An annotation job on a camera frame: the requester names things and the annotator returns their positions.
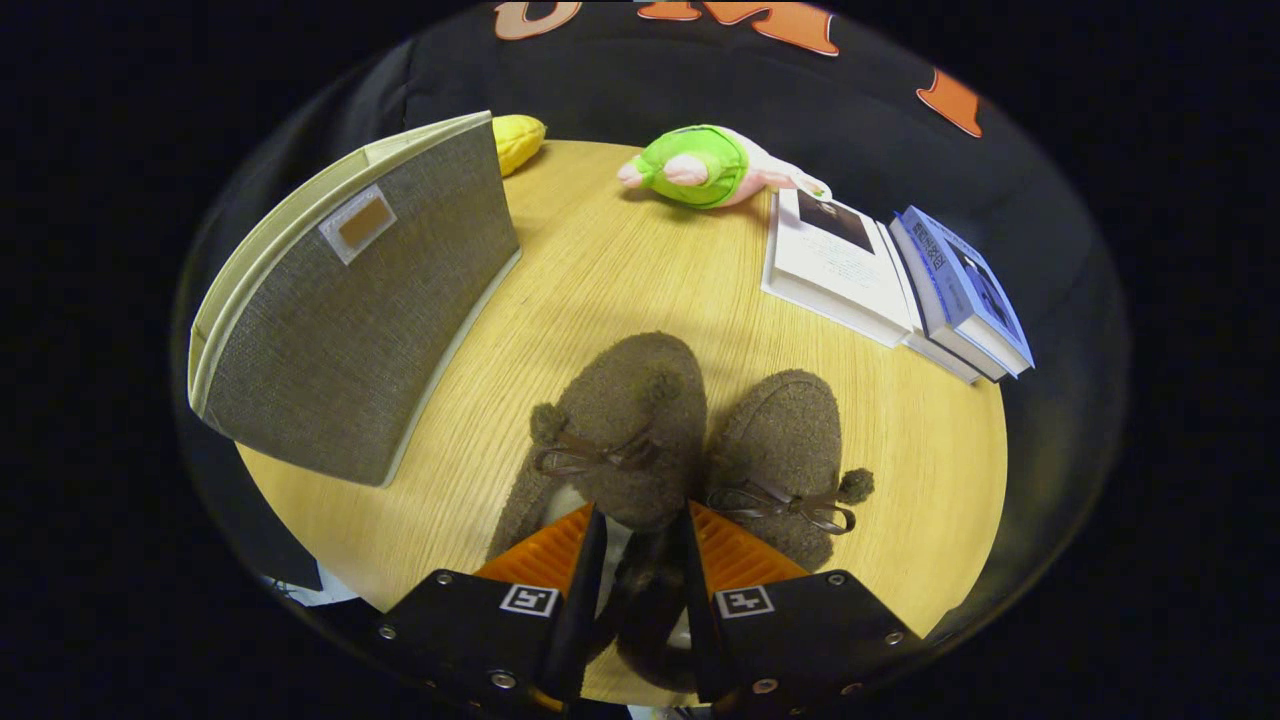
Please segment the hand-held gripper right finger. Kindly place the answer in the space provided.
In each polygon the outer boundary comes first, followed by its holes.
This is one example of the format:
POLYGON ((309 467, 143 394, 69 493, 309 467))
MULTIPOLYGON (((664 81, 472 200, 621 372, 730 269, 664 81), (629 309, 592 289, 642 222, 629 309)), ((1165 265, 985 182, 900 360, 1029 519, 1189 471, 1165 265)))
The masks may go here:
POLYGON ((698 502, 685 514, 698 698, 829 706, 902 673, 922 639, 854 575, 809 573, 698 502))

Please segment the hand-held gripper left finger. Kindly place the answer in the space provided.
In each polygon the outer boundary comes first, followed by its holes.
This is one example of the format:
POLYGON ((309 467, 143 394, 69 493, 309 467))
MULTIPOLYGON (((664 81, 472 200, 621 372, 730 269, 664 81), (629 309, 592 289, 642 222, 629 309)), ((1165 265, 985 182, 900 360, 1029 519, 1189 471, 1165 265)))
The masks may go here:
POLYGON ((585 503, 475 571, 436 569, 379 618, 378 656, 474 714, 566 714, 605 547, 605 518, 585 503))

